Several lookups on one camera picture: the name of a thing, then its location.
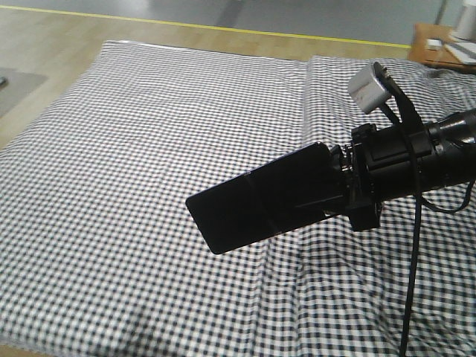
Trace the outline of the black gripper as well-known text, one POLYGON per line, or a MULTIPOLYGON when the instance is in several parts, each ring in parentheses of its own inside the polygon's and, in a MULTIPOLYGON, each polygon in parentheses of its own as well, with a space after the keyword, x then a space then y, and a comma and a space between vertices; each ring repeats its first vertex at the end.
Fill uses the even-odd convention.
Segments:
MULTIPOLYGON (((395 126, 378 130, 366 123, 351 132, 353 188, 348 193, 295 194, 295 210, 302 217, 322 218, 332 214, 349 217, 354 231, 366 231, 380 226, 384 201, 412 196, 416 192, 414 167, 402 133, 395 126)), ((428 129, 408 136, 414 148, 421 191, 444 186, 436 146, 428 129)), ((339 145, 329 151, 328 168, 342 173, 343 152, 339 145)))

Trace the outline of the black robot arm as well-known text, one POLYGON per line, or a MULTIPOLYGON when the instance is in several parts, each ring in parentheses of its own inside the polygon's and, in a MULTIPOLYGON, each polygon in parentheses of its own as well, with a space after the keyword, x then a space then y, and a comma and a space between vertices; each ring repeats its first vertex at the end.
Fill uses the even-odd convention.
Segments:
POLYGON ((413 129, 366 123, 344 147, 302 149, 308 182, 300 184, 304 200, 296 207, 316 222, 328 213, 345 215, 353 230, 365 231, 379 227, 385 201, 475 180, 474 110, 414 122, 413 129))

